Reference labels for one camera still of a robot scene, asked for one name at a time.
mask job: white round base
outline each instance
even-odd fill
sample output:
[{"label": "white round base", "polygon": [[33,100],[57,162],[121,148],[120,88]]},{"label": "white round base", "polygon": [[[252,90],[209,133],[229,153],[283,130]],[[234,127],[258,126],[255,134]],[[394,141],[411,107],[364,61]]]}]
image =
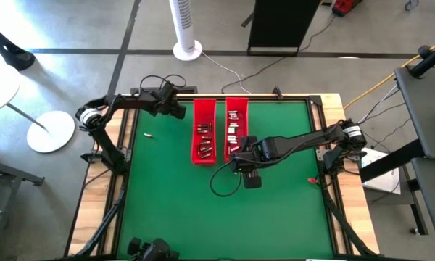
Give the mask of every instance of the white round base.
[{"label": "white round base", "polygon": [[75,123],[66,112],[46,112],[36,119],[46,130],[33,123],[28,130],[28,144],[36,152],[54,152],[73,137]]},{"label": "white round base", "polygon": [[181,45],[179,43],[176,43],[173,48],[173,53],[175,58],[179,59],[180,61],[193,61],[196,58],[200,57],[202,55],[203,47],[200,42],[195,40],[195,50],[191,52],[184,52],[181,48]]}]

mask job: black clamp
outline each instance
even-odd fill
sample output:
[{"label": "black clamp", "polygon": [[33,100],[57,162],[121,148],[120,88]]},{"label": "black clamp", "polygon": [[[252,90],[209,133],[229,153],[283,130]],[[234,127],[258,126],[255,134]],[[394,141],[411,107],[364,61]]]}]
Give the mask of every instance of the black clamp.
[{"label": "black clamp", "polygon": [[274,87],[274,89],[273,89],[273,94],[277,94],[277,100],[283,100],[283,95],[282,95],[282,93],[281,93],[281,90],[280,90],[280,88],[279,87]]}]

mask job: red container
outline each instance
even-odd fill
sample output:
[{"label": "red container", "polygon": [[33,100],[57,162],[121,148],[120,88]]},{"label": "red container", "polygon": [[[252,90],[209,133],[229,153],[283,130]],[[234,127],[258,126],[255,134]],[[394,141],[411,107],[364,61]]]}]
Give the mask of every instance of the red container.
[{"label": "red container", "polygon": [[[208,133],[198,133],[200,125],[208,125]],[[194,165],[216,164],[216,99],[195,99],[194,100],[194,126],[191,139],[191,162]],[[200,145],[203,141],[210,141],[209,144]],[[201,153],[200,149],[211,146],[211,151]]]},{"label": "red container", "polygon": [[[232,120],[229,117],[229,112],[237,111],[237,120]],[[234,134],[228,133],[228,127],[231,123],[238,125]],[[236,144],[231,144],[228,141],[228,136],[236,137]],[[240,137],[248,136],[248,99],[247,98],[226,98],[225,99],[225,138],[224,138],[224,161],[229,161],[229,155],[239,151],[237,149],[231,152],[231,149],[240,147]]]}]

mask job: green mat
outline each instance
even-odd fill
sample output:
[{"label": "green mat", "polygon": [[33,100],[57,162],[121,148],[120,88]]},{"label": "green mat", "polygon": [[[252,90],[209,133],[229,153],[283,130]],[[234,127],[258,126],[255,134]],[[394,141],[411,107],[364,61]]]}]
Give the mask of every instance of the green mat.
[{"label": "green mat", "polygon": [[[181,259],[287,259],[332,257],[313,150],[261,170],[262,188],[243,187],[231,197],[208,186],[223,164],[224,103],[217,104],[217,164],[191,164],[193,104],[186,118],[142,112],[125,203],[119,258],[129,241],[163,238]],[[250,102],[249,133],[258,138],[310,131],[305,103]],[[147,138],[150,133],[154,138]],[[215,179],[226,194],[238,177],[227,167]]]}]

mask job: power cord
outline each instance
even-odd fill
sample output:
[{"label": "power cord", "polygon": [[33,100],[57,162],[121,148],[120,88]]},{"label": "power cord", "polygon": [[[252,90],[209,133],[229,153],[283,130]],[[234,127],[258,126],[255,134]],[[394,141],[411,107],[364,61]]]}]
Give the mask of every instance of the power cord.
[{"label": "power cord", "polygon": [[[298,52],[301,52],[301,51],[304,51],[304,50],[308,49],[308,48],[311,46],[311,42],[312,42],[312,40],[314,39],[314,37],[319,36],[321,33],[323,33],[324,31],[326,31],[327,28],[328,28],[329,26],[331,26],[331,24],[332,24],[332,22],[334,21],[335,17],[336,17],[336,16],[334,15],[334,16],[332,17],[332,20],[327,24],[327,26],[324,27],[324,29],[322,29],[322,30],[320,30],[319,32],[313,34],[313,35],[310,37],[310,40],[309,40],[308,44],[306,45],[306,47],[303,47],[303,48],[299,49]],[[279,63],[279,62],[281,62],[282,60],[284,60],[285,58],[288,58],[288,57],[292,57],[292,56],[286,56],[286,57],[279,58],[279,59],[277,59],[276,61],[271,62],[269,65],[264,66],[263,68],[261,68],[259,71],[257,71],[256,73],[254,73],[254,74],[252,74],[252,75],[248,75],[248,76],[246,76],[245,78],[243,78],[243,79],[241,79],[241,80],[239,79],[239,80],[237,80],[237,81],[234,81],[234,82],[232,82],[232,83],[228,83],[228,84],[224,85],[224,86],[220,89],[220,92],[221,92],[222,94],[224,94],[224,93],[225,93],[224,90],[225,90],[227,87],[232,86],[232,85],[235,84],[235,83],[241,83],[241,82],[243,82],[243,81],[245,81],[245,80],[248,80],[248,79],[250,79],[250,78],[253,78],[254,76],[259,75],[259,74],[262,73],[264,70],[266,70],[266,69],[268,69],[269,67],[271,67],[271,66],[273,66],[273,65],[275,65],[275,64],[277,64],[277,63]]]},{"label": "power cord", "polygon": [[393,95],[397,94],[399,92],[399,90],[396,90],[395,92],[392,93],[392,91],[394,89],[397,88],[397,85],[393,86],[393,88],[390,89],[390,91],[388,93],[385,94],[385,96],[379,101],[377,102],[372,109],[369,111],[368,114],[366,114],[361,120],[359,120],[357,123],[358,124],[363,124],[369,117],[369,115],[375,110],[377,109],[384,101],[386,101],[388,98],[392,97]]},{"label": "power cord", "polygon": [[[430,50],[435,50],[435,45],[432,46],[430,48]],[[406,63],[404,63],[401,68],[407,67],[411,62],[414,62],[415,60],[419,59],[421,56],[416,55],[414,56],[412,59],[410,59],[409,61],[407,61]],[[352,104],[354,104],[355,102],[359,101],[361,98],[363,98],[364,96],[370,94],[372,91],[374,91],[375,89],[377,89],[378,87],[382,86],[385,82],[387,82],[388,80],[392,79],[394,77],[394,72],[387,76],[385,79],[383,79],[380,83],[375,84],[372,88],[368,89],[367,91],[365,91],[363,94],[359,95],[358,97],[354,98],[352,101],[350,101],[345,107],[343,107],[343,110],[348,109],[348,107],[350,107]]]},{"label": "power cord", "polygon": [[232,160],[230,160],[229,162],[227,162],[227,163],[225,163],[224,165],[222,165],[222,166],[220,166],[213,174],[212,174],[212,176],[211,176],[211,179],[210,179],[210,189],[211,189],[211,192],[214,194],[214,195],[216,195],[216,196],[219,196],[219,197],[228,197],[228,196],[232,196],[232,195],[234,195],[238,190],[239,190],[239,188],[240,188],[240,185],[241,185],[241,180],[242,180],[242,177],[241,177],[241,174],[239,173],[238,175],[239,175],[239,182],[237,183],[237,187],[231,192],[231,193],[229,193],[229,194],[220,194],[220,193],[218,193],[214,188],[213,188],[213,186],[212,186],[212,181],[215,179],[215,177],[216,177],[216,175],[218,175],[218,173],[224,168],[224,167],[227,167],[227,166],[229,166],[231,163],[232,163],[232,161],[233,161],[233,159]]},{"label": "power cord", "polygon": [[368,117],[368,118],[365,119],[362,123],[365,123],[367,120],[370,120],[370,119],[373,119],[373,118],[375,118],[375,117],[378,117],[378,116],[382,115],[383,113],[385,113],[385,112],[387,112],[387,111],[389,111],[389,110],[391,110],[391,109],[401,107],[401,106],[403,106],[403,105],[405,105],[405,104],[406,104],[406,103],[403,102],[403,103],[401,103],[401,104],[398,104],[398,105],[392,106],[392,107],[390,107],[390,108],[387,108],[387,109],[385,109],[383,112],[381,112],[381,113],[379,113],[379,114],[377,114],[377,115],[374,115],[374,116],[370,116],[370,117]]},{"label": "power cord", "polygon": [[236,75],[237,78],[239,79],[237,82],[240,83],[240,88],[241,88],[242,90],[244,90],[246,93],[251,94],[251,92],[249,92],[248,90],[246,90],[246,89],[243,87],[243,85],[241,84],[242,80],[241,80],[241,78],[240,78],[240,75],[239,75],[237,72],[234,72],[234,71],[232,71],[231,69],[229,69],[229,68],[227,68],[227,67],[221,65],[219,62],[216,62],[215,60],[211,59],[211,57],[207,56],[207,55],[204,53],[204,51],[202,51],[202,54],[203,54],[206,58],[208,58],[211,62],[214,62],[217,66],[219,66],[219,67],[223,68],[224,70],[227,70],[228,72],[231,72],[231,73],[233,73],[234,75]]},{"label": "power cord", "polygon": [[381,141],[376,141],[376,144],[374,146],[377,146],[377,144],[384,142],[388,137],[393,135],[395,132],[398,131],[398,129],[403,128],[407,122],[409,122],[411,118],[407,119],[403,124],[401,124],[399,127],[395,128],[391,133],[387,134]]},{"label": "power cord", "polygon": [[382,200],[382,199],[385,199],[386,197],[392,195],[393,192],[396,191],[396,190],[398,189],[398,186],[399,186],[399,179],[398,179],[397,185],[393,188],[393,190],[391,190],[391,192],[387,192],[387,193],[385,193],[385,194],[383,194],[383,195],[377,197],[377,199],[374,199],[374,200],[369,201],[368,203],[369,203],[369,204],[375,204],[377,201],[380,201],[380,200]]},{"label": "power cord", "polygon": [[82,189],[85,189],[90,183],[94,182],[97,178],[100,178],[101,176],[103,176],[103,174],[108,173],[109,169],[105,170],[104,172],[96,175],[95,177],[93,177],[91,180],[87,181]]},{"label": "power cord", "polygon": [[[176,85],[174,83],[171,83],[170,81],[167,80],[169,77],[172,77],[172,76],[179,77],[180,79],[182,79],[183,80],[183,85],[182,86],[178,86],[178,85]],[[178,74],[170,74],[170,75],[168,75],[168,76],[166,76],[164,78],[161,77],[161,76],[158,76],[158,75],[147,75],[147,76],[143,77],[142,80],[140,81],[140,84],[139,84],[139,87],[138,87],[138,91],[139,92],[141,91],[141,88],[142,88],[142,85],[144,83],[144,80],[146,80],[148,78],[158,78],[158,79],[160,79],[161,80],[161,84],[159,85],[159,89],[162,88],[162,85],[163,85],[164,82],[170,83],[170,84],[172,84],[172,85],[174,85],[175,87],[178,87],[178,88],[183,88],[183,87],[187,86],[186,79],[184,77],[178,75]]]}]

